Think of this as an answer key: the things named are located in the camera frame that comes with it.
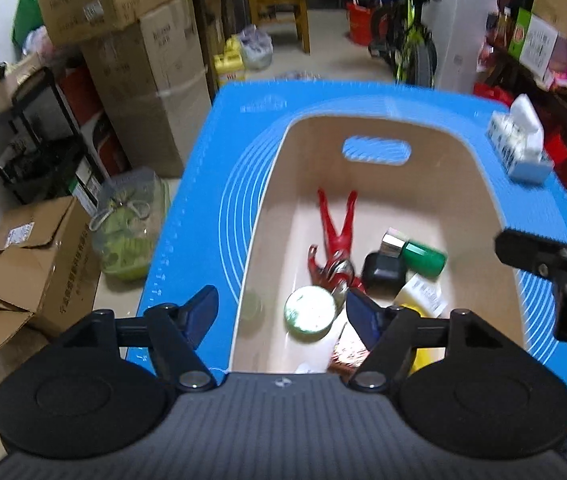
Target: red pliers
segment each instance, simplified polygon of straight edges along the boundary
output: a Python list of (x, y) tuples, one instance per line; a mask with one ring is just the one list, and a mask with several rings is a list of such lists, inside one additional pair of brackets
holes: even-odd
[(317, 265), (315, 259), (317, 246), (311, 245), (308, 250), (308, 270), (312, 284), (322, 286), (332, 292), (338, 285), (345, 282), (347, 286), (353, 286), (365, 292), (361, 280), (355, 276), (355, 268), (350, 261), (353, 248), (353, 221), (355, 219), (357, 192), (352, 191), (348, 196), (343, 229), (339, 235), (337, 235), (330, 213), (327, 210), (326, 192), (319, 188), (317, 195), (319, 196), (319, 212), (323, 224), (327, 263), (325, 267)]

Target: clear plastic storage container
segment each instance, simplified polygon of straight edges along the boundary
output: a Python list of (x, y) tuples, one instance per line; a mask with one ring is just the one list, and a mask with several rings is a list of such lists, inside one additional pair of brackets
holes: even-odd
[(105, 274), (126, 281), (148, 274), (169, 202), (167, 185), (148, 168), (103, 184), (90, 230)]

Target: green bottle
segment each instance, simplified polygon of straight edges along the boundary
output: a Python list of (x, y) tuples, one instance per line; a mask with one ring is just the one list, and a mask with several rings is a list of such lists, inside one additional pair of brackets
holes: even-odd
[(424, 278), (436, 279), (445, 266), (448, 256), (432, 247), (410, 240), (396, 229), (388, 229), (381, 240), (379, 252), (403, 258), (408, 269)]

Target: green bag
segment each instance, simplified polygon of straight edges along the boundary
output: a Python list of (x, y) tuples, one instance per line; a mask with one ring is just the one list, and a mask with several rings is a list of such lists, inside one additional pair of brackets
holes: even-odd
[(28, 34), (37, 30), (41, 25), (43, 25), (43, 17), (39, 1), (19, 0), (12, 22), (12, 42), (21, 50)]

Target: beige plastic bin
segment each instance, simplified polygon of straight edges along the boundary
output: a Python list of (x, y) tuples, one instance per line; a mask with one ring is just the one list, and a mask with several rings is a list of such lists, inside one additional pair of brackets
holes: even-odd
[[(411, 154), (401, 165), (347, 160), (352, 136), (403, 140)], [(388, 227), (448, 253), (439, 277), (452, 308), (471, 308), (523, 346), (515, 272), (494, 255), (499, 213), (482, 173), (465, 145), (446, 132), (374, 118), (317, 116), (290, 126), (269, 177), (257, 216), (239, 301), (230, 369), (294, 372), (300, 365), (325, 370), (346, 321), (345, 310), (330, 333), (301, 342), (283, 320), (286, 298), (310, 285), (308, 248), (323, 233), (317, 188), (326, 190), (337, 230), (348, 193), (356, 189), (352, 261), (379, 248)]]

